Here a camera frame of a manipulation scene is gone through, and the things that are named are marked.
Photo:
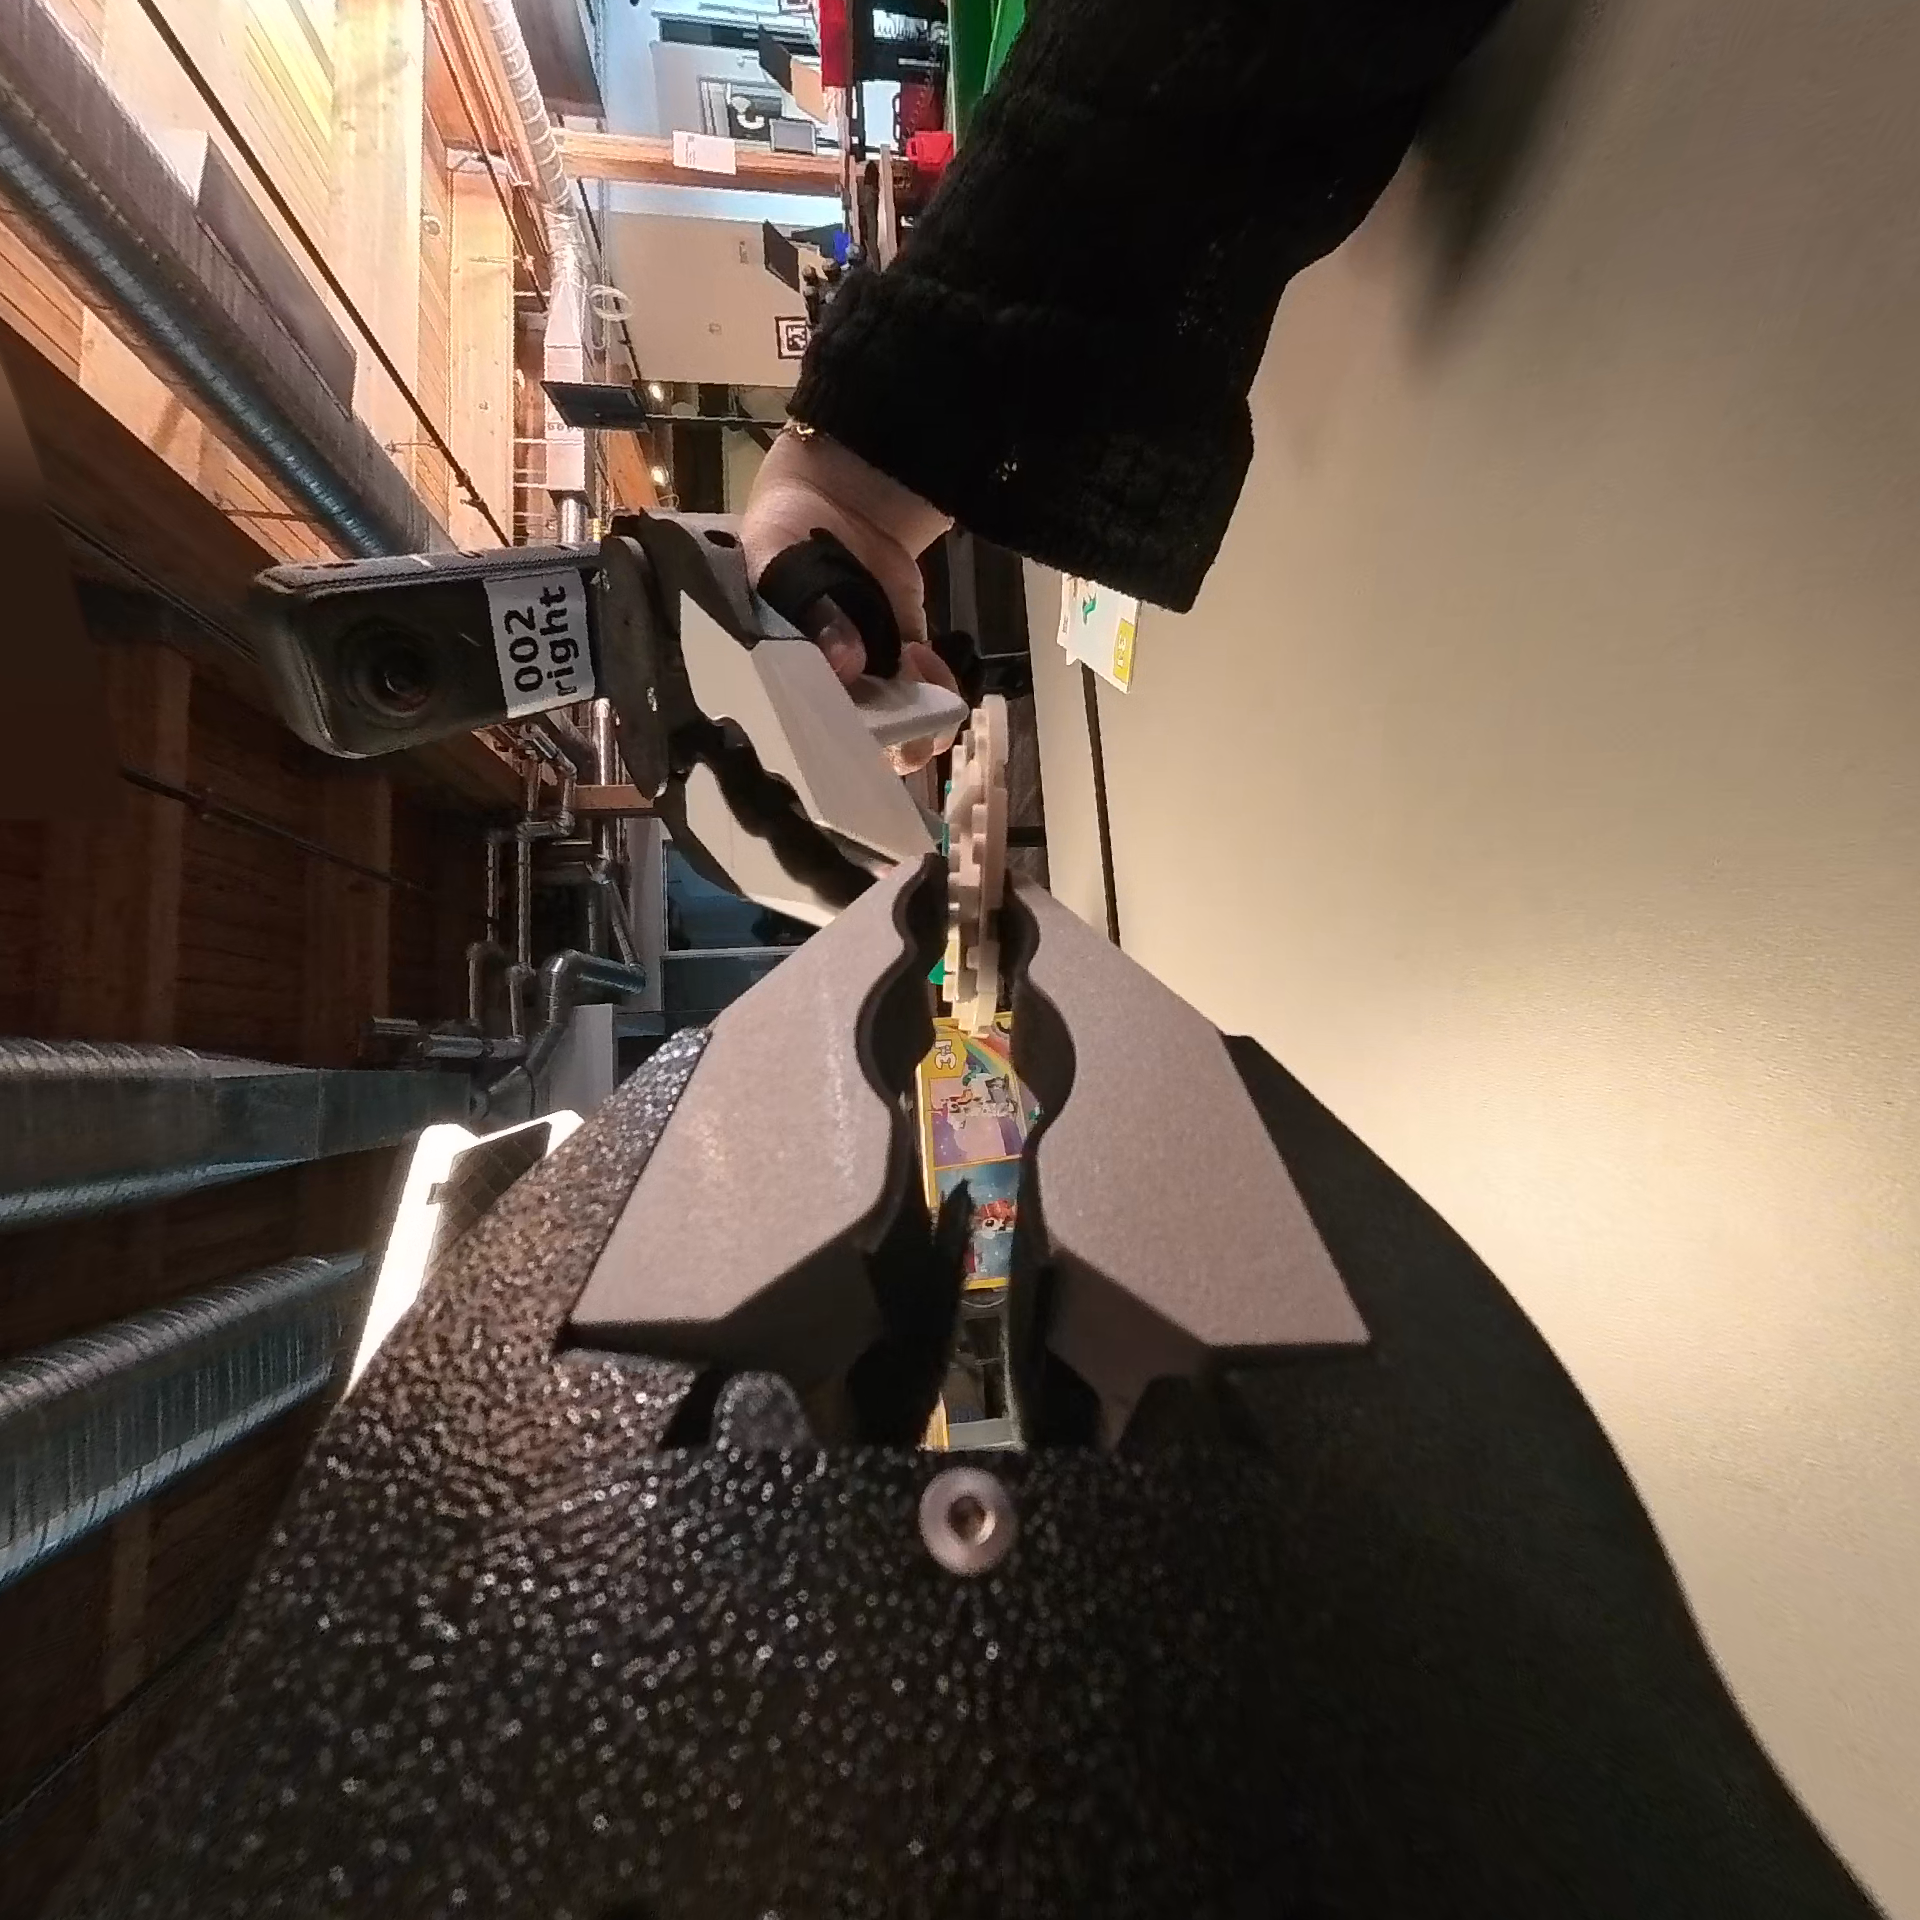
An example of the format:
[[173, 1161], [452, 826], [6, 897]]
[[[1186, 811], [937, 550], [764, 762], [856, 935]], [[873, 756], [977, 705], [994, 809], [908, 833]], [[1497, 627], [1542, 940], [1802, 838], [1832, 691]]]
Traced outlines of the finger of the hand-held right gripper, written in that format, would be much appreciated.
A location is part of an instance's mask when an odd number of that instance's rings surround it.
[[897, 745], [937, 734], [936, 685], [844, 684], [814, 639], [748, 647], [688, 594], [680, 597], [680, 647], [699, 714], [742, 734], [836, 846], [882, 868], [937, 850], [940, 834], [891, 762]]
[[696, 756], [664, 817], [709, 879], [795, 921], [830, 923], [878, 877], [873, 850], [830, 827], [798, 775], [757, 756]]

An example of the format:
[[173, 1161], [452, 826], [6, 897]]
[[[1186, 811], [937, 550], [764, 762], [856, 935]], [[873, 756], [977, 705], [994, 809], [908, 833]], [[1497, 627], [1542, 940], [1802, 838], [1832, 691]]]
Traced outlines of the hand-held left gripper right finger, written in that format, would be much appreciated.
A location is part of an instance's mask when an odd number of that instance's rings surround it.
[[1041, 1101], [1021, 1226], [1041, 1361], [1117, 1444], [1148, 1391], [1370, 1329], [1221, 1030], [1046, 890], [1018, 882], [1016, 1071]]

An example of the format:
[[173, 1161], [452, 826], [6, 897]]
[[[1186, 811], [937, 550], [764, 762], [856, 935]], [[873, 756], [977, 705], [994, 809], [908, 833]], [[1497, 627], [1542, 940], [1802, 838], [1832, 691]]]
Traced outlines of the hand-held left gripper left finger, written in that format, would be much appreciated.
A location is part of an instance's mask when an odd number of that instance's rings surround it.
[[954, 1343], [917, 1122], [947, 877], [893, 866], [712, 1023], [574, 1351], [777, 1375], [834, 1436], [923, 1437]]

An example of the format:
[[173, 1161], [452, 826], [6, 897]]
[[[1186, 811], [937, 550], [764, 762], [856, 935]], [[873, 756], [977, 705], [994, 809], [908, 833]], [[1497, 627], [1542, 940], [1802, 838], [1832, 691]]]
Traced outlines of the round white lego plate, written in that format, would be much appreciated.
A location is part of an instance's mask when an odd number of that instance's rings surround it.
[[986, 1037], [1002, 1010], [1011, 738], [1008, 702], [992, 693], [974, 708], [970, 726], [952, 749], [944, 803], [949, 855], [944, 1002], [955, 1028], [968, 1037]]

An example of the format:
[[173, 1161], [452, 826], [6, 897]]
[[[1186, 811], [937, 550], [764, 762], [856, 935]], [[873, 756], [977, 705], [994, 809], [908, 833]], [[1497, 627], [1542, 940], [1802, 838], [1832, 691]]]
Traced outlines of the yellow lego box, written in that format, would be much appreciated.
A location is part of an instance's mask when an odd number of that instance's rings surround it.
[[1021, 1159], [1041, 1118], [1013, 1060], [1013, 1017], [970, 1034], [952, 1017], [933, 1023], [918, 1067], [918, 1164], [929, 1211], [968, 1193], [968, 1244], [955, 1330], [926, 1449], [1019, 1451], [1025, 1425], [1011, 1361], [1011, 1283]]

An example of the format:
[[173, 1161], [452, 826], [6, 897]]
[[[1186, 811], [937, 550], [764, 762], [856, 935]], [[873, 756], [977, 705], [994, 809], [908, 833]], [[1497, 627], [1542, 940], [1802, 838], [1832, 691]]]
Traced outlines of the person's right hand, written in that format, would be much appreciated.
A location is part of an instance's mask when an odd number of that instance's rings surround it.
[[766, 453], [739, 537], [757, 594], [790, 546], [816, 535], [842, 543], [882, 591], [899, 634], [899, 676], [958, 691], [949, 666], [929, 642], [922, 557], [954, 529], [954, 519], [827, 434], [788, 426]]

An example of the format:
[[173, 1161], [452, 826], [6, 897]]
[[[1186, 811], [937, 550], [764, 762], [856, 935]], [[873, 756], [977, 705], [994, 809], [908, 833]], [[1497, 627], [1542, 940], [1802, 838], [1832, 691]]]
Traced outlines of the studio light panel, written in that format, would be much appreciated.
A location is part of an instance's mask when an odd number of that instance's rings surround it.
[[481, 1133], [459, 1122], [430, 1124], [408, 1165], [390, 1231], [381, 1245], [369, 1315], [344, 1380], [349, 1399], [372, 1357], [417, 1307], [450, 1247], [516, 1183], [570, 1140], [586, 1118], [558, 1111]]

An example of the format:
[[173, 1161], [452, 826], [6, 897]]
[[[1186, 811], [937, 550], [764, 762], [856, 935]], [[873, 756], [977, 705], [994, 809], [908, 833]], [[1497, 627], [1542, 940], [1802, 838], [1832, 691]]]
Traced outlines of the white paper leaflet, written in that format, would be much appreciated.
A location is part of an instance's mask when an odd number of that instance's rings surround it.
[[1070, 662], [1125, 693], [1134, 684], [1138, 617], [1136, 597], [1065, 573], [1057, 642]]

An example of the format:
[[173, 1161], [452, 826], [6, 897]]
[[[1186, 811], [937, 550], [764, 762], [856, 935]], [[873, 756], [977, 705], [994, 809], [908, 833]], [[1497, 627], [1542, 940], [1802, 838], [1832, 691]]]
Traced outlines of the green plastic bin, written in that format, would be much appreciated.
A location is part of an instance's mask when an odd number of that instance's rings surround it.
[[955, 92], [988, 92], [1026, 21], [1026, 2], [949, 2], [952, 83]]

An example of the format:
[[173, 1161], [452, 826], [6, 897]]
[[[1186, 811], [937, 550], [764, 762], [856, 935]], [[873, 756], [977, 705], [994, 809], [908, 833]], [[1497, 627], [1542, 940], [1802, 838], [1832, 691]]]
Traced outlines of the grey corrugated ceiling duct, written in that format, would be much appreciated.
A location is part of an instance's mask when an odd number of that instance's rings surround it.
[[4, 222], [337, 546], [356, 557], [445, 549], [445, 526], [334, 403], [148, 141], [113, 134], [106, 153], [130, 171], [98, 179], [72, 140], [81, 132], [68, 111], [43, 114], [4, 85]]

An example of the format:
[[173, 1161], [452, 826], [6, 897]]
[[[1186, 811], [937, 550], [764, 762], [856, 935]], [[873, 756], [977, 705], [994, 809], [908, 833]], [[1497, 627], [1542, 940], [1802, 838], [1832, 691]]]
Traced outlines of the silver spiral duct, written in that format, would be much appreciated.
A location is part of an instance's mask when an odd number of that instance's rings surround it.
[[160, 1204], [481, 1114], [459, 1071], [4, 1037], [2, 1230]]
[[2, 1367], [2, 1587], [326, 1391], [369, 1316], [365, 1253], [309, 1254]]

